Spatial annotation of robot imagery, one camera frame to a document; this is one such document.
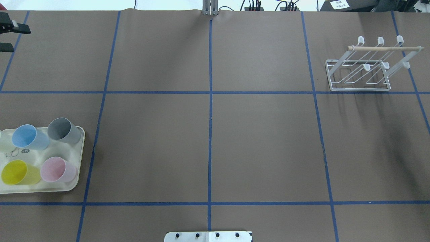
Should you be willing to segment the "pink plastic cup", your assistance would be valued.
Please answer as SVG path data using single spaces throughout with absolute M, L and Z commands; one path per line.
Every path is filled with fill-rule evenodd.
M 71 182 L 77 176 L 77 168 L 61 157 L 51 157 L 42 164 L 40 176 L 49 183 Z

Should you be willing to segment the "cream plastic tray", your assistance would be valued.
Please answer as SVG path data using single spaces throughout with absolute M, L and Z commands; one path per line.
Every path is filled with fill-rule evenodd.
M 17 193 L 36 193 L 36 192 L 65 192 L 74 189 L 79 181 L 79 173 L 82 161 L 82 153 L 85 142 L 85 131 L 77 126 L 80 130 L 80 141 L 76 144 L 65 144 L 58 141 L 51 141 L 45 150 L 28 150 L 24 151 L 21 148 L 15 148 L 9 153 L 1 152 L 1 169 L 13 160 L 23 160 L 28 164 L 40 168 L 46 159 L 58 156 L 65 161 L 70 162 L 77 169 L 75 178 L 69 182 L 49 183 L 40 180 L 34 185 L 6 185 L 1 181 L 1 194 L 17 194 Z

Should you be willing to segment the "black box with label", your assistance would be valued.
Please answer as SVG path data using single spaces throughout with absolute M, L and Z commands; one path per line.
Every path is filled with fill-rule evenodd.
M 370 12 L 378 0 L 326 0 L 320 12 Z

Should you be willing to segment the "grey plastic cup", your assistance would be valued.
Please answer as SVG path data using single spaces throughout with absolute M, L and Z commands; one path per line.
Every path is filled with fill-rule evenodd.
M 81 132 L 69 119 L 60 117 L 48 125 L 48 137 L 65 144 L 76 144 L 81 139 Z

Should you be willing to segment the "cream plastic cup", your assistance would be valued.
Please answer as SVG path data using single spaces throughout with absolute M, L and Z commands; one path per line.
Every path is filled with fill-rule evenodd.
M 0 151 L 2 153 L 11 153 L 16 149 L 12 142 L 12 135 L 5 131 L 0 131 Z

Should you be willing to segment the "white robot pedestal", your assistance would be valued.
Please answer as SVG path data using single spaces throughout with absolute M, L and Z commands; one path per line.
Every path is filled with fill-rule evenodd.
M 249 231 L 168 232 L 165 242 L 252 242 Z

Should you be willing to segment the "aluminium frame post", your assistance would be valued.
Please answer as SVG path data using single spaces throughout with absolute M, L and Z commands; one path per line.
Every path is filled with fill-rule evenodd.
M 202 1 L 202 14 L 204 16 L 214 16 L 218 15 L 218 0 L 203 0 Z

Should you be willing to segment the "blue plastic cup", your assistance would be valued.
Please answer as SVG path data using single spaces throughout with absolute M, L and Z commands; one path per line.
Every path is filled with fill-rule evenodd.
M 25 124 L 14 131 L 12 143 L 18 148 L 44 150 L 49 146 L 50 139 L 39 128 Z

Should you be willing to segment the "yellow plastic cup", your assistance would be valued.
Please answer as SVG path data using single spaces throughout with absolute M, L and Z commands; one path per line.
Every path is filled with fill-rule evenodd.
M 40 169 L 23 160 L 13 160 L 1 171 L 1 180 L 9 186 L 34 185 L 41 180 Z

